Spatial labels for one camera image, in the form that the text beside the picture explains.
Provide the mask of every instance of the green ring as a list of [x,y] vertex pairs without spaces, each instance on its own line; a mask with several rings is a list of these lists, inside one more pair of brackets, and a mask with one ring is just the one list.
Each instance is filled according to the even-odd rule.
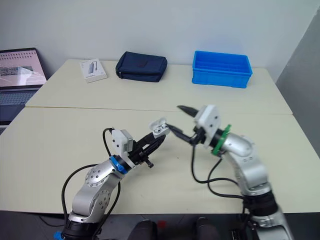
[[224,129],[218,143],[216,144],[215,148],[212,150],[213,155],[218,156],[220,148],[224,144],[224,142],[228,136],[228,133],[230,131],[230,128],[231,128],[231,124],[228,124],[228,126],[226,126],[226,128]]

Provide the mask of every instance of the zipper pouch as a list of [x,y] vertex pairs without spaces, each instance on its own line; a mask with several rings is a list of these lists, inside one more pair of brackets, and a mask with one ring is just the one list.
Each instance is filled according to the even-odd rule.
[[157,83],[164,74],[167,64],[164,56],[126,51],[117,63],[115,72],[121,79]]

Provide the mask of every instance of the laptop screen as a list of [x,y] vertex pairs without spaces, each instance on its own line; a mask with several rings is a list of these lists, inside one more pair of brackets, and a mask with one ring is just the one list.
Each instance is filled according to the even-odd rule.
[[0,88],[39,86],[46,80],[35,48],[0,50]]

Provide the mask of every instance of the blue storage bin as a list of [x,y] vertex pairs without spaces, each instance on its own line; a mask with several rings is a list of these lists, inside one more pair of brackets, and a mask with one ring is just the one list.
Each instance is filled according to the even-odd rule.
[[193,58],[194,84],[209,84],[246,88],[252,69],[246,55],[195,51]]

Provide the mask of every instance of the table surface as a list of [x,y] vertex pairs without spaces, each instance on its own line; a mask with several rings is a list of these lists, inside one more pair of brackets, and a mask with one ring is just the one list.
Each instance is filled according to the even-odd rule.
[[[0,135],[0,210],[61,213],[61,188],[67,176],[81,166],[108,158],[102,141],[104,128],[127,129],[138,140],[150,132],[148,123],[160,117],[191,134],[193,120],[182,112],[23,109]],[[320,160],[292,115],[221,113],[221,118],[222,128],[231,123],[232,132],[255,141],[285,213],[320,212],[320,189],[316,187],[320,182]],[[154,163],[152,169],[144,164],[121,182],[115,214],[241,211],[240,200],[217,197],[206,185],[192,179],[191,146],[172,133],[150,160]],[[217,160],[199,146],[195,168],[198,178],[205,179]],[[76,175],[66,189],[68,210],[86,172]],[[223,161],[214,176],[234,179],[233,169]],[[228,182],[215,183],[214,187],[220,193],[239,193]]]
[[158,83],[120,79],[116,61],[101,61],[108,78],[86,83],[70,59],[27,102],[28,107],[179,111],[215,104],[221,113],[292,114],[268,71],[254,68],[247,88],[193,84],[190,65],[167,66]]

